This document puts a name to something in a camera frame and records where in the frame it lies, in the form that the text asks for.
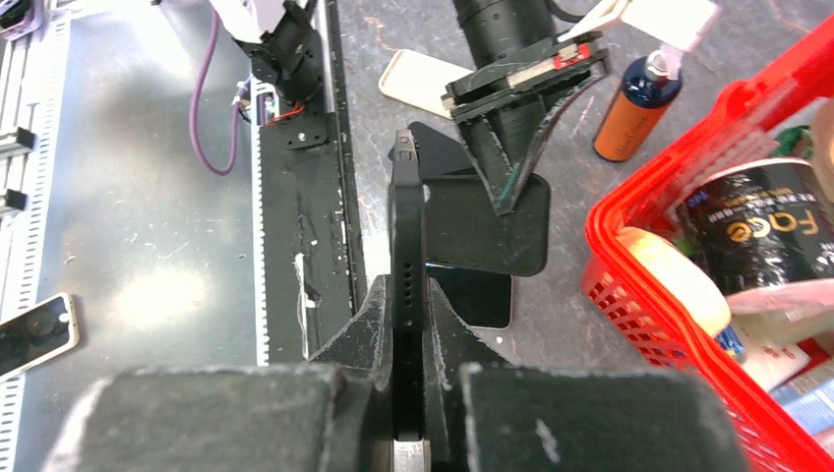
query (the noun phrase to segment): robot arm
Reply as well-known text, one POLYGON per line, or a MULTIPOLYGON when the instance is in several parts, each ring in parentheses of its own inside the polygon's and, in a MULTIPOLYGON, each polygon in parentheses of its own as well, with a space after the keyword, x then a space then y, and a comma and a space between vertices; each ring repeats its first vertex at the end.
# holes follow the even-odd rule
POLYGON ((232 37, 252 44, 261 43, 265 32, 273 32, 286 12, 282 2, 271 0, 209 1, 232 37))
POLYGON ((253 61, 256 76, 288 103, 304 103, 322 88, 320 71, 306 60, 317 0, 209 0, 223 27, 253 61))

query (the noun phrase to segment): black cylindrical lens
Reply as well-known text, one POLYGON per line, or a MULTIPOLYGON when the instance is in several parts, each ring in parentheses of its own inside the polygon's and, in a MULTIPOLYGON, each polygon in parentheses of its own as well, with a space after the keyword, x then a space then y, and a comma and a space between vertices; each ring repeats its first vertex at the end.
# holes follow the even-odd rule
POLYGON ((546 37, 556 27, 546 0, 454 0, 457 23, 480 69, 546 37))

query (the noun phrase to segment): packaging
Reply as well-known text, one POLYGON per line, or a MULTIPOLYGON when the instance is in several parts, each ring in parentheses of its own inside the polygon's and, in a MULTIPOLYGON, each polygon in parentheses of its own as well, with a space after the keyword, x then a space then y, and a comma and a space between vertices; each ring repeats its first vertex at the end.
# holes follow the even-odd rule
POLYGON ((810 371, 779 385, 770 391, 770 396, 784 406, 831 379, 834 379, 834 359, 829 359, 810 371))
POLYGON ((736 321, 730 326, 736 331, 747 353, 742 369, 765 391, 793 377, 810 361, 808 355, 796 344, 775 349, 753 338, 736 321))
POLYGON ((738 324, 747 333, 770 347, 782 347, 799 343, 834 329, 834 310, 828 310, 810 318, 792 317, 792 311, 785 313, 764 313, 753 317, 737 317, 738 324))
POLYGON ((813 158, 813 139, 808 126, 795 126, 782 130, 776 136, 779 147, 770 153, 771 157, 796 156, 800 159, 813 158))
POLYGON ((834 457, 834 428, 828 428, 822 433, 813 435, 814 440, 828 452, 828 455, 834 457))
POLYGON ((791 418, 809 435, 827 436, 827 431, 834 428, 834 379, 828 380, 784 407, 791 418))
POLYGON ((834 331, 825 331, 815 337, 803 339, 797 345, 810 357, 810 362, 799 371, 798 377, 834 357, 834 331))

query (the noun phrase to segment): red plastic basket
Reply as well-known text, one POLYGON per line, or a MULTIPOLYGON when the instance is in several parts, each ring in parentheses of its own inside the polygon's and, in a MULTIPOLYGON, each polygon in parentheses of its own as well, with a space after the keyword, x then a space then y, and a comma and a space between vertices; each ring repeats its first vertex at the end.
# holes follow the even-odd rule
POLYGON ((758 471, 834 471, 834 460, 756 385, 615 238, 624 226, 670 229, 669 208, 707 175, 775 147, 765 134, 834 95, 834 16, 749 81, 730 84, 712 112, 591 209, 583 293, 660 367, 701 374, 723 398, 758 471))

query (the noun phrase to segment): metal frame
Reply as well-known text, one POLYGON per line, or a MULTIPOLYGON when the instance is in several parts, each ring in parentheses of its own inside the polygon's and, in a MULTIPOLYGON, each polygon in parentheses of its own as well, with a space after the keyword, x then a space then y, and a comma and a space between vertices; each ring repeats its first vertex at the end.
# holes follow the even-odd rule
MULTIPOLYGON (((52 188, 58 118, 69 49, 70 18, 52 11, 45 30, 18 39, 6 48, 0 72, 4 92, 0 126, 22 126, 38 135, 37 148, 10 157, 5 167, 7 188, 21 190, 29 207, 0 227, 0 321, 35 304, 52 188)), ((0 471, 13 470, 26 378, 20 375, 0 384, 0 471)))

